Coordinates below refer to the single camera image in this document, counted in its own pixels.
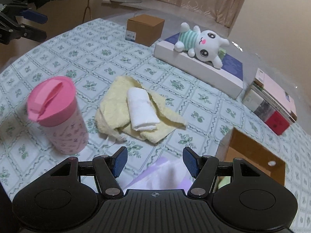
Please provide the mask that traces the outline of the small brown cardboard box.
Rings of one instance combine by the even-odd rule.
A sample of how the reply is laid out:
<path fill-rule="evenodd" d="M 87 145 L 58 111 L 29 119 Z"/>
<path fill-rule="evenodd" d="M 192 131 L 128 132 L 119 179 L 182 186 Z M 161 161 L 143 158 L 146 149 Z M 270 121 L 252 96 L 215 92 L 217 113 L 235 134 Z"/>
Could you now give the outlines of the small brown cardboard box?
<path fill-rule="evenodd" d="M 150 47 L 162 34 L 165 20 L 147 14 L 129 18 L 125 39 Z"/>

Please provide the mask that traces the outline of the light green cloth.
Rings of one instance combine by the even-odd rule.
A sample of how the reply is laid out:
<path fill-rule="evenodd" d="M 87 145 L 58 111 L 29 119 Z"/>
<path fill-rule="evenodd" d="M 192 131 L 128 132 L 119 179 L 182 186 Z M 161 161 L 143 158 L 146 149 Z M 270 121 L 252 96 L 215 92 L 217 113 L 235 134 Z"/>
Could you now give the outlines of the light green cloth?
<path fill-rule="evenodd" d="M 228 185 L 230 182 L 231 182 L 230 176 L 222 177 L 219 184 L 218 184 L 218 189 L 220 189 L 221 187 L 224 187 L 225 185 Z"/>

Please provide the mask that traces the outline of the white bunny plush toy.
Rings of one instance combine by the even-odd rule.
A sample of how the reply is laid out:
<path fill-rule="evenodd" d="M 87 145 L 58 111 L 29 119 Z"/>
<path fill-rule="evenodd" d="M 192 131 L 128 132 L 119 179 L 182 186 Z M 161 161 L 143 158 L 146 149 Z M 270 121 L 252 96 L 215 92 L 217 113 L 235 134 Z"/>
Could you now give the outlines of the white bunny plush toy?
<path fill-rule="evenodd" d="M 211 62 L 213 67 L 221 69 L 223 64 L 218 56 L 221 47 L 229 46 L 228 39 L 220 37 L 212 30 L 201 31 L 199 26 L 190 29 L 188 23 L 183 22 L 174 50 L 187 52 L 189 57 L 195 57 L 201 62 Z"/>

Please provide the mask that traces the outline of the pink lidded tumbler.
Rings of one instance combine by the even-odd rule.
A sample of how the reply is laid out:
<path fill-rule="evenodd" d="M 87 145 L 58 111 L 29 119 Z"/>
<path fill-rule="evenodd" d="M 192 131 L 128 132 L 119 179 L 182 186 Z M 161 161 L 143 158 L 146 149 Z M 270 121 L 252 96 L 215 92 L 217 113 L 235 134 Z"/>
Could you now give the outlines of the pink lidded tumbler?
<path fill-rule="evenodd" d="M 27 99 L 27 114 L 60 153 L 74 155 L 87 145 L 89 135 L 70 78 L 56 76 L 34 87 Z"/>

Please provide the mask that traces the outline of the purple white cloth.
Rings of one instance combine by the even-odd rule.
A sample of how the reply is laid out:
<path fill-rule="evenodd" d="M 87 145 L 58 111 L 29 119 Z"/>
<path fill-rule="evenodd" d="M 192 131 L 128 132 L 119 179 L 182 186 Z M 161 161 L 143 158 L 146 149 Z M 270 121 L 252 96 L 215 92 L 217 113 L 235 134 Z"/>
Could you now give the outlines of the purple white cloth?
<path fill-rule="evenodd" d="M 167 159 L 160 157 L 152 166 L 124 187 L 123 190 L 183 189 L 188 191 L 191 184 L 192 177 L 181 158 Z"/>

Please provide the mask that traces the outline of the yellow terry towel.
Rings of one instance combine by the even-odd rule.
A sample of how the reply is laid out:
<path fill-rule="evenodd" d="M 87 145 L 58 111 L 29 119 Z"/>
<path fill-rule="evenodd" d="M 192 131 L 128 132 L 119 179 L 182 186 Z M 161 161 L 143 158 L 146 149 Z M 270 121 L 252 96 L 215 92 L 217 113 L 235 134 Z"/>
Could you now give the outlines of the yellow terry towel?
<path fill-rule="evenodd" d="M 123 142 L 127 135 L 157 144 L 186 120 L 166 106 L 166 99 L 129 76 L 115 78 L 95 115 L 100 133 Z"/>

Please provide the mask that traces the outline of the white towel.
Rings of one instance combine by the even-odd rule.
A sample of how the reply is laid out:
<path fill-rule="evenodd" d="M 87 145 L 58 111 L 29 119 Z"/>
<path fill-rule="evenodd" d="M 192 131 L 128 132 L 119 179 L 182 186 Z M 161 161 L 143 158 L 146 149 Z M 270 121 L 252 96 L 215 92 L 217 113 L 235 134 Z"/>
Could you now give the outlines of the white towel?
<path fill-rule="evenodd" d="M 131 128 L 134 131 L 152 131 L 160 119 L 152 107 L 146 90 L 131 87 L 127 91 L 127 104 L 130 115 Z"/>

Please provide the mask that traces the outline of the stack of books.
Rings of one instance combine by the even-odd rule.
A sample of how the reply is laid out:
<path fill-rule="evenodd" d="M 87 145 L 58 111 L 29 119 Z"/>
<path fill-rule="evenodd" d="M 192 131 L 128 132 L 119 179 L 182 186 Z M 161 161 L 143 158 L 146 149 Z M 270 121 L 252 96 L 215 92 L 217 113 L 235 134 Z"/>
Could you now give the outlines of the stack of books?
<path fill-rule="evenodd" d="M 294 99 L 261 69 L 257 69 L 242 103 L 278 136 L 297 121 Z"/>

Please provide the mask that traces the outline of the white and blue flat box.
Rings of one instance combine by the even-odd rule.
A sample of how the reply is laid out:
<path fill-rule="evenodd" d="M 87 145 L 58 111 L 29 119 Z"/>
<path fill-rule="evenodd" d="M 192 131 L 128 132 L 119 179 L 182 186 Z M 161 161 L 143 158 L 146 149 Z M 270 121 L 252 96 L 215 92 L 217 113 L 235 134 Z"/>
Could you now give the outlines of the white and blue flat box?
<path fill-rule="evenodd" d="M 173 48 L 178 36 L 179 34 L 175 34 L 157 43 L 154 57 L 236 99 L 244 87 L 242 62 L 226 54 L 222 59 L 222 68 L 215 69 L 210 63 L 206 64 L 196 58 L 191 58 L 185 52 L 176 52 Z"/>

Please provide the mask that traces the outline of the open brown cardboard box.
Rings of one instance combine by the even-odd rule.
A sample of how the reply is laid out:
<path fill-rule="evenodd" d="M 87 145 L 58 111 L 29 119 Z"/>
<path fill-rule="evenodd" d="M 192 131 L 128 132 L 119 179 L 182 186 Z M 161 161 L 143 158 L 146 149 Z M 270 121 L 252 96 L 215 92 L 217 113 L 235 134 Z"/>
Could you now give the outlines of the open brown cardboard box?
<path fill-rule="evenodd" d="M 236 157 L 245 159 L 279 184 L 285 184 L 286 163 L 236 128 L 222 138 L 216 157 L 222 162 L 231 162 Z"/>

